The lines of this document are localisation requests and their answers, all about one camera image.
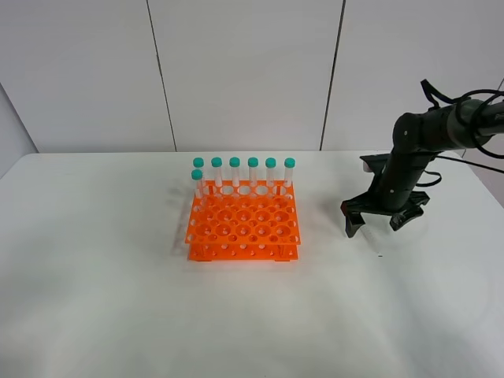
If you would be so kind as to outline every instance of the robotic arm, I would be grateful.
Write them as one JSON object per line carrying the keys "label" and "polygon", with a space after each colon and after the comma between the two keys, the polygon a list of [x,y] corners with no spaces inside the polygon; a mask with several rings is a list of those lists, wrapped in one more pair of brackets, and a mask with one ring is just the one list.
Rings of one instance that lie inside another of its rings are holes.
{"label": "robotic arm", "polygon": [[[365,223],[361,213],[391,216],[394,231],[420,217],[424,213],[420,206],[426,205],[429,197],[413,189],[439,153],[477,148],[493,158],[504,158],[483,148],[493,135],[504,133],[504,102],[490,105],[504,92],[471,91],[452,99],[440,94],[427,80],[421,84],[433,107],[423,114],[405,113],[398,118],[392,136],[394,147],[389,154],[361,157],[374,178],[368,191],[341,205],[350,238]],[[477,94],[492,96],[486,101],[470,98]],[[439,107],[435,96],[449,105]]]}

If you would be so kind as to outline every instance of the panel seam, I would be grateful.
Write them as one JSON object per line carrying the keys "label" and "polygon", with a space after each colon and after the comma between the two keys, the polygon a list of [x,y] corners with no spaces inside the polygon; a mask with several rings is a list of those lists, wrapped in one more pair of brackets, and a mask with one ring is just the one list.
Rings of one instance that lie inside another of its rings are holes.
{"label": "panel seam", "polygon": [[146,4],[147,4],[147,12],[149,13],[150,30],[152,31],[152,38],[154,40],[154,48],[156,49],[157,67],[159,68],[159,76],[161,77],[161,84],[163,86],[163,94],[165,95],[166,112],[168,113],[168,121],[170,123],[170,129],[172,130],[173,147],[175,148],[175,152],[176,152],[176,142],[175,142],[175,133],[173,132],[172,116],[170,114],[170,108],[168,105],[168,96],[166,95],[165,78],[163,77],[163,70],[161,69],[161,59],[159,58],[158,42],[156,41],[156,33],[154,32],[154,23],[152,22],[152,16],[150,14],[149,0],[146,0]]}
{"label": "panel seam", "polygon": [[343,0],[343,3],[341,5],[341,14],[339,15],[338,35],[336,36],[336,46],[335,46],[335,50],[334,50],[334,57],[332,59],[331,79],[329,81],[328,100],[325,104],[324,124],[322,126],[321,146],[319,148],[319,151],[322,151],[322,146],[324,145],[325,126],[328,122],[329,102],[331,101],[331,93],[332,93],[332,82],[334,80],[334,71],[335,71],[335,67],[336,67],[336,59],[338,57],[339,40],[341,39],[341,30],[343,27],[343,15],[345,13],[345,5],[346,4],[347,4],[347,0]]}

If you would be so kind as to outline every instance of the rack hole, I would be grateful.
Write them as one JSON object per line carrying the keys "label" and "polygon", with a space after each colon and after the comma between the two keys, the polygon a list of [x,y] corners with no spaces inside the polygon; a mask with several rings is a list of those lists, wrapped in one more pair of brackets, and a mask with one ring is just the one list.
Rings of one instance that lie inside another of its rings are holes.
{"label": "rack hole", "polygon": [[235,192],[235,188],[234,187],[230,187],[228,185],[226,185],[225,187],[222,187],[220,189],[220,192],[223,194],[223,195],[232,195],[234,192]]}
{"label": "rack hole", "polygon": [[255,219],[257,219],[260,222],[266,222],[267,220],[269,220],[269,217],[270,217],[269,213],[265,212],[264,210],[257,211],[255,213]]}
{"label": "rack hole", "polygon": [[268,193],[268,187],[265,187],[264,185],[259,185],[258,187],[255,188],[255,192],[258,195],[265,195]]}
{"label": "rack hole", "polygon": [[243,185],[242,187],[239,187],[238,192],[241,195],[248,195],[250,193],[250,187],[247,185]]}
{"label": "rack hole", "polygon": [[239,221],[246,222],[250,219],[250,213],[246,210],[241,210],[236,214],[236,218]]}
{"label": "rack hole", "polygon": [[200,224],[196,228],[196,233],[200,236],[210,235],[210,231],[212,231],[212,228],[208,224]]}
{"label": "rack hole", "polygon": [[278,226],[276,229],[275,229],[275,233],[279,236],[288,236],[291,234],[291,229],[287,226]]}
{"label": "rack hole", "polygon": [[222,210],[217,214],[217,219],[219,221],[229,221],[231,220],[231,211],[229,210]]}
{"label": "rack hole", "polygon": [[248,235],[250,234],[250,227],[242,224],[236,228],[236,232],[241,236]]}
{"label": "rack hole", "polygon": [[221,224],[220,226],[217,226],[217,229],[215,230],[215,232],[219,236],[226,236],[226,235],[229,235],[229,233],[231,232],[231,227],[229,227],[226,224]]}
{"label": "rack hole", "polygon": [[240,198],[238,200],[238,206],[239,207],[249,207],[250,206],[250,200],[248,198]]}
{"label": "rack hole", "polygon": [[287,189],[285,189],[285,187],[274,187],[273,193],[276,195],[285,195],[285,193],[287,193]]}
{"label": "rack hole", "polygon": [[230,199],[230,198],[224,198],[224,200],[222,201],[222,203],[224,204],[225,207],[229,207],[233,204],[233,200]]}
{"label": "rack hole", "polygon": [[259,236],[268,236],[271,233],[271,230],[268,226],[259,225],[255,228],[255,233]]}
{"label": "rack hole", "polygon": [[275,221],[277,222],[286,222],[289,220],[289,214],[284,211],[278,211],[275,213]]}

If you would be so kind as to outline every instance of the black cable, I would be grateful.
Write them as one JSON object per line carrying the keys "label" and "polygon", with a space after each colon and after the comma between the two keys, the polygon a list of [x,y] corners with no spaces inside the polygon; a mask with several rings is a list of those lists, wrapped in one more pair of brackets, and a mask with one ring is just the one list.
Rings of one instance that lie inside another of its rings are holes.
{"label": "black cable", "polygon": [[[493,171],[493,172],[504,174],[504,170],[502,170],[502,169],[498,169],[498,168],[494,168],[494,167],[489,167],[488,165],[483,165],[483,164],[475,163],[475,162],[472,162],[472,161],[466,161],[466,160],[462,160],[462,159],[456,159],[454,157],[439,156],[439,155],[436,156],[435,158],[436,159],[445,159],[445,160],[450,160],[450,161],[456,161],[458,163],[464,163],[464,164],[467,164],[467,165],[473,165],[473,166],[478,167],[478,168],[488,169],[489,171]],[[438,176],[439,178],[437,180],[434,180],[434,181],[430,182],[430,183],[417,183],[417,185],[415,185],[416,187],[433,187],[434,185],[437,185],[438,183],[440,183],[441,180],[443,179],[443,177],[441,176],[441,173],[439,173],[439,172],[424,171],[424,173],[427,173],[428,175],[432,175],[432,176]]]}
{"label": "black cable", "polygon": [[417,183],[417,185],[415,185],[416,187],[433,187],[434,185],[440,183],[441,180],[443,179],[441,177],[441,173],[439,172],[424,171],[424,173],[427,173],[428,175],[431,176],[438,176],[439,178],[434,181],[431,181],[430,183]]}
{"label": "black cable", "polygon": [[474,165],[475,167],[479,167],[479,168],[483,168],[483,169],[488,169],[489,171],[493,171],[493,172],[504,174],[504,170],[502,170],[502,169],[497,169],[497,168],[494,168],[494,167],[489,167],[488,165],[478,164],[478,163],[474,163],[472,161],[466,161],[466,160],[462,160],[462,159],[456,159],[454,157],[439,156],[439,155],[436,156],[435,158],[436,159],[445,159],[445,160],[456,161],[456,162],[464,163],[464,164],[467,164],[467,165]]}
{"label": "black cable", "polygon": [[[492,95],[492,96],[490,98],[488,98],[486,101],[482,102],[476,108],[476,110],[474,111],[474,113],[471,116],[471,119],[469,120],[469,122],[467,122],[466,120],[464,120],[462,118],[461,105],[464,101],[469,100],[470,96],[473,96],[473,95]],[[504,154],[496,154],[496,153],[493,153],[489,150],[486,150],[481,145],[481,143],[478,142],[476,139],[477,129],[479,126],[481,126],[480,123],[478,122],[481,113],[485,110],[485,108],[488,106],[488,104],[490,104],[492,101],[494,101],[495,99],[497,99],[499,97],[504,97],[504,91],[497,91],[495,89],[479,89],[479,90],[467,92],[466,94],[462,95],[458,99],[457,103],[455,104],[455,118],[457,118],[457,121],[459,124],[467,127],[467,129],[469,130],[469,138],[471,139],[475,148],[477,148],[481,153],[483,153],[487,156],[490,156],[491,158],[504,159]],[[497,122],[500,122],[500,120],[497,120],[496,122],[490,123],[490,126],[496,124]]]}

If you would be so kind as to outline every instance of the centrifuge tube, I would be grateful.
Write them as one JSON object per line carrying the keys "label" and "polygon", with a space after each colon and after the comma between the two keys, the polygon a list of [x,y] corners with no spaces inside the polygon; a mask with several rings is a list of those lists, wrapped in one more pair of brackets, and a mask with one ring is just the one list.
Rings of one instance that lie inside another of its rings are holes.
{"label": "centrifuge tube", "polygon": [[191,177],[196,182],[196,198],[203,198],[203,172],[199,169],[194,169],[191,172]]}
{"label": "centrifuge tube", "polygon": [[229,159],[229,165],[231,166],[233,187],[239,187],[239,159],[237,157],[232,157]]}
{"label": "centrifuge tube", "polygon": [[[203,165],[205,165],[205,161],[202,159],[202,157],[195,157],[195,159],[192,161],[192,165],[196,168],[202,171],[203,173]],[[205,186],[205,173],[203,173],[203,186]]]}
{"label": "centrifuge tube", "polygon": [[292,157],[285,159],[283,163],[285,165],[285,176],[283,177],[283,185],[285,187],[290,187],[292,185],[292,173],[294,171],[294,166],[296,165],[296,160]]}
{"label": "centrifuge tube", "polygon": [[249,186],[256,187],[258,185],[258,165],[259,160],[256,157],[249,157]]}
{"label": "centrifuge tube", "polygon": [[276,160],[273,157],[266,159],[266,186],[272,187],[275,184]]}
{"label": "centrifuge tube", "polygon": [[215,186],[222,187],[222,159],[220,157],[214,157],[212,159],[212,166],[214,168],[215,175]]}

